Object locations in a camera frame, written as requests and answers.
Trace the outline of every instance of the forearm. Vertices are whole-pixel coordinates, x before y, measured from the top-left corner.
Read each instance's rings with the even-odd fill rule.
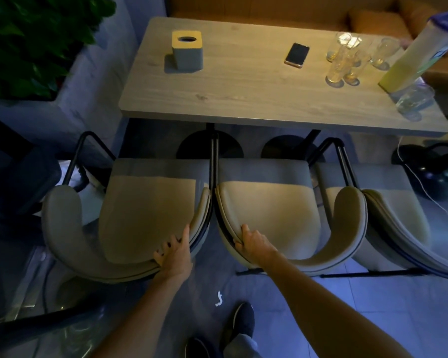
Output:
[[[152,358],[164,319],[182,281],[155,276],[125,322],[96,349],[93,358]]]
[[[263,267],[320,358],[409,358],[392,337],[275,253]]]

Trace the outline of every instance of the yellow tissue box lid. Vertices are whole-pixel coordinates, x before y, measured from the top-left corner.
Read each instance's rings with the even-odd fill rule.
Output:
[[[200,49],[203,47],[203,37],[200,31],[176,30],[172,32],[173,49]]]

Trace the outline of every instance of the tissue box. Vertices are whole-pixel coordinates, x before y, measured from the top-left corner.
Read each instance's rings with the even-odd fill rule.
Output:
[[[203,37],[200,31],[172,32],[172,53],[178,70],[196,71],[203,68]]]

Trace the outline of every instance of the green plant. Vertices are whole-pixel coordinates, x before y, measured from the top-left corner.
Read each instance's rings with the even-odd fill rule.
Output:
[[[0,0],[0,98],[51,100],[111,0]]]

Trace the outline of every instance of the shoe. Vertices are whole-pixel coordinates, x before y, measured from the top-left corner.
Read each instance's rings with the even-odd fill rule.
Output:
[[[215,358],[215,354],[206,340],[192,337],[186,343],[184,358]]]
[[[252,305],[247,302],[241,303],[234,313],[231,340],[239,334],[245,334],[252,338],[255,326],[256,321]]]

